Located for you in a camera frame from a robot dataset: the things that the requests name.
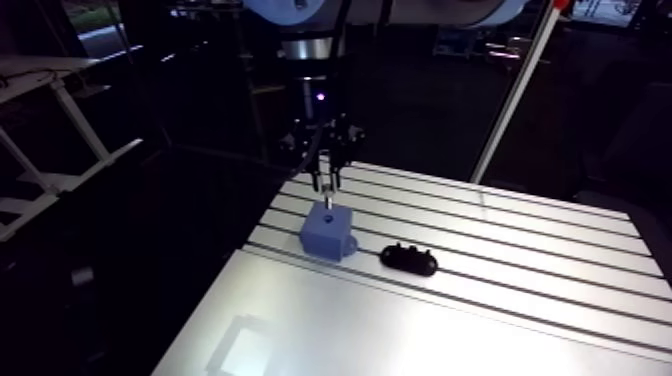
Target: black plastic part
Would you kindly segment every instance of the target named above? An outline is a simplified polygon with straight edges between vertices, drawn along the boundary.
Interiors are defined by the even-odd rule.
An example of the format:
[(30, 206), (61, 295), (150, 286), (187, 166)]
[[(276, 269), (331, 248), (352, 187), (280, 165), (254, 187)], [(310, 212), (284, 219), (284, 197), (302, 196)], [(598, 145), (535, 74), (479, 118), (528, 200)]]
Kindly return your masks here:
[(425, 277), (432, 276), (439, 269), (439, 263), (429, 250), (423, 253), (414, 246), (404, 248), (399, 243), (385, 247), (380, 253), (380, 261), (388, 268)]

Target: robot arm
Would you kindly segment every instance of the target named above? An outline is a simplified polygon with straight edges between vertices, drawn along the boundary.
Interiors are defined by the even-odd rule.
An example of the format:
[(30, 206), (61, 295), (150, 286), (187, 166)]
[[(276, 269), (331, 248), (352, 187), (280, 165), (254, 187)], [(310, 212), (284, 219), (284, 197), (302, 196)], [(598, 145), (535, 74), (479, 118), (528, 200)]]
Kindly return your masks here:
[[(300, 98), (294, 131), (284, 139), (285, 149), (299, 166), (294, 174), (310, 173), (313, 188), (325, 195), (330, 207), (340, 188), (340, 170), (350, 164), (364, 138), (342, 108), (335, 80), (346, 22), (492, 26), (518, 15), (527, 1), (244, 0), (249, 9), (284, 30), (283, 49), (293, 72), (290, 92)], [(329, 158), (328, 184), (323, 184), (320, 155)]]
[[(389, 2), (387, 20), (392, 24), (439, 24), (458, 27), (494, 26), (520, 13), (527, 0), (357, 0), (348, 11), (348, 22), (375, 23)], [(266, 20), (283, 26), (329, 24), (340, 0), (244, 0)]]

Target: table surface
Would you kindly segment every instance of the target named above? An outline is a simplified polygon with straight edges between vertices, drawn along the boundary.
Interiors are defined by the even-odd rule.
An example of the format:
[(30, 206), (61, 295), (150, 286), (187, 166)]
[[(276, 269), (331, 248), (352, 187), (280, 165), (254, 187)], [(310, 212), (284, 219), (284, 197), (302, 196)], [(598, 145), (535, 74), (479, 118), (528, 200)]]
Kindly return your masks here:
[[(156, 375), (670, 375), (672, 291), (623, 213), (354, 163), (336, 203), (360, 250), (303, 253), (287, 182)], [(397, 241), (432, 277), (391, 269)]]
[(0, 74), (11, 75), (35, 69), (53, 69), (47, 72), (33, 73), (9, 80), (9, 87), (0, 88), (0, 104), (10, 101), (31, 90), (48, 85), (54, 78), (63, 78), (74, 72), (98, 63), (96, 59), (51, 56), (0, 55)]

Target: blue cube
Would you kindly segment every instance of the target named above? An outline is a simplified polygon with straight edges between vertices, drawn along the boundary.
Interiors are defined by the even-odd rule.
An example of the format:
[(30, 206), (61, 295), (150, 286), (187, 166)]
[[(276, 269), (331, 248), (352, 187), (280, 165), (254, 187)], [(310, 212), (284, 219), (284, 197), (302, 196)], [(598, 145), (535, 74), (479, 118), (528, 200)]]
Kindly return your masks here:
[(332, 261), (341, 261), (357, 251), (357, 240), (350, 235), (352, 209), (323, 202), (313, 203), (299, 238), (303, 251)]

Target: metal table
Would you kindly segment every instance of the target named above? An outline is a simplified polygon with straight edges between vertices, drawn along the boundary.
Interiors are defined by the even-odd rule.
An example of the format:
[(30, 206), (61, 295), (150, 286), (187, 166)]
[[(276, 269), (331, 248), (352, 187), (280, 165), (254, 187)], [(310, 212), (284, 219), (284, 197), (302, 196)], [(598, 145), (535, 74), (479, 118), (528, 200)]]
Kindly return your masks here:
[[(311, 258), (287, 182), (155, 375), (670, 375), (672, 291), (623, 213), (365, 163), (342, 171), (360, 251)], [(425, 278), (381, 265), (429, 248)]]

